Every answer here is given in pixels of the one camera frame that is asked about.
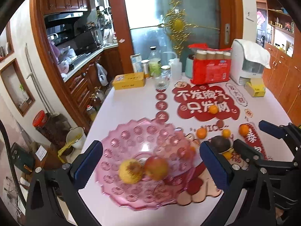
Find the white countertop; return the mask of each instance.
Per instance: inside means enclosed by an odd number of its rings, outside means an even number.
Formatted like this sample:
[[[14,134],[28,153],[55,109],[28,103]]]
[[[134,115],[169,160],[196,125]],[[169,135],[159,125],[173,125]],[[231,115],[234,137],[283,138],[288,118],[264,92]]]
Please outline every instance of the white countertop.
[[[118,43],[112,44],[110,46],[105,46],[93,53],[91,53],[87,58],[85,58],[82,62],[80,62],[77,66],[74,67],[73,70],[69,71],[67,73],[67,77],[64,78],[64,82],[68,81],[78,70],[80,70],[87,62],[89,62],[92,58],[96,57],[97,55],[99,55],[102,51],[106,50],[106,49],[110,49],[113,47],[117,47]]]
[[[189,82],[189,79],[183,77],[182,81]],[[193,128],[197,129],[201,125],[215,124],[217,118],[204,123],[198,121],[195,117],[182,119],[178,116],[177,109],[180,104],[174,100],[175,95],[172,93],[176,82],[171,81],[165,92],[167,95],[165,102],[168,103],[166,111],[169,114],[167,123],[172,123],[176,127],[182,127],[185,133],[192,133],[193,131],[191,130]],[[226,94],[230,95],[225,84],[226,82],[222,82],[211,84],[210,86],[220,86]],[[240,109],[240,116],[237,121],[231,118],[224,120],[225,123],[229,124],[230,130],[234,134],[234,139],[239,138],[238,126],[247,122],[244,110],[248,108],[253,112],[253,117],[249,119],[249,122],[255,124],[267,156],[271,156],[278,161],[292,161],[293,155],[283,140],[273,138],[258,129],[258,122],[261,120],[272,122],[278,126],[281,124],[287,125],[290,122],[289,117],[273,94],[267,89],[264,97],[253,98],[246,92],[244,87],[237,85],[236,87],[248,101],[248,107],[243,107],[234,100],[235,105]],[[153,79],[147,79],[143,88],[116,91],[112,89],[97,114],[82,152],[85,152],[94,140],[101,141],[107,137],[109,131],[115,130],[119,124],[125,124],[131,119],[139,120],[144,117],[150,120],[153,119],[158,112],[155,107],[158,101],[155,97],[156,94]],[[210,132],[206,138],[216,135],[220,135],[220,133]],[[221,196],[217,198],[208,196],[202,203],[191,203],[187,206],[167,205],[158,210],[132,211],[127,207],[117,206],[108,196],[102,194],[100,185],[95,182],[95,179],[96,174],[93,172],[86,187],[79,190],[79,193],[91,213],[103,226],[201,225],[221,198]],[[242,191],[228,223],[232,223],[236,218],[244,196],[245,191]]]

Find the range hood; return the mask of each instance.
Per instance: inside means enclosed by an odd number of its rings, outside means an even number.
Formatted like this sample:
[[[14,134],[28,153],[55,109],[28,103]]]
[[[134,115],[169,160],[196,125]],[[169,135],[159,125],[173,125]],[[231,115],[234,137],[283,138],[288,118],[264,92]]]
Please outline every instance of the range hood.
[[[80,17],[87,12],[74,13],[56,13],[44,16],[46,28],[51,28],[57,25],[74,24]]]

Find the red plastic package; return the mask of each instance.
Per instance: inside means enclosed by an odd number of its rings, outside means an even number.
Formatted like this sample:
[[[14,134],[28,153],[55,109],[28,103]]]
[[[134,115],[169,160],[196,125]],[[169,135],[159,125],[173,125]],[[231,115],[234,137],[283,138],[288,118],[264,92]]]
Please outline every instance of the red plastic package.
[[[195,51],[191,83],[203,85],[229,80],[231,48],[211,49],[205,43],[192,44],[188,48]]]

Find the tabletop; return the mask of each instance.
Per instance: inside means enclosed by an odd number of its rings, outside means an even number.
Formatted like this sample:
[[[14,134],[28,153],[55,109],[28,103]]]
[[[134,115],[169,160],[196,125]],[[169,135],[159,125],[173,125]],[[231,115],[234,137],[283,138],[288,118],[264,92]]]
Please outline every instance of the tabletop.
[[[147,79],[145,87],[111,90],[90,129],[82,152],[94,140],[101,141],[108,136],[110,130],[115,130],[119,124],[130,120],[161,118],[166,123],[183,128],[186,135],[194,136],[195,130],[205,127],[208,130],[206,139],[221,135],[216,126],[219,119],[224,120],[224,127],[232,132],[232,139],[243,138],[238,133],[240,124],[249,124],[256,135],[249,135],[251,145],[260,141],[261,146],[254,146],[268,159],[277,161],[292,161],[293,155],[283,140],[278,140],[258,128],[261,120],[275,125],[287,125],[289,117],[267,89],[264,97],[253,98],[243,86],[236,85],[232,80],[203,86],[194,86],[183,76],[181,82],[170,81],[166,91],[158,93],[152,79]],[[223,98],[218,104],[219,113],[209,116],[208,107],[216,100]],[[103,226],[151,225],[201,225],[218,203],[221,195],[205,197],[201,203],[191,202],[186,206],[167,205],[158,210],[132,211],[127,207],[119,207],[107,195],[102,194],[97,184],[95,172],[90,177],[86,187],[79,191],[82,199]],[[235,220],[246,191],[235,206],[228,223]]]

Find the yellow tissue box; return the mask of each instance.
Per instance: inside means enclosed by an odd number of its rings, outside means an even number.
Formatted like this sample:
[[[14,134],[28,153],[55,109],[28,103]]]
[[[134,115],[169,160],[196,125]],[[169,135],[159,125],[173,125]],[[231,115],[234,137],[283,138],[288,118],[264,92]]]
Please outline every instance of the yellow tissue box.
[[[112,84],[116,90],[144,87],[144,73],[138,72],[125,75],[118,75],[115,77]]]
[[[265,95],[265,85],[261,78],[251,78],[251,81],[246,83],[245,89],[252,97],[263,97]]]

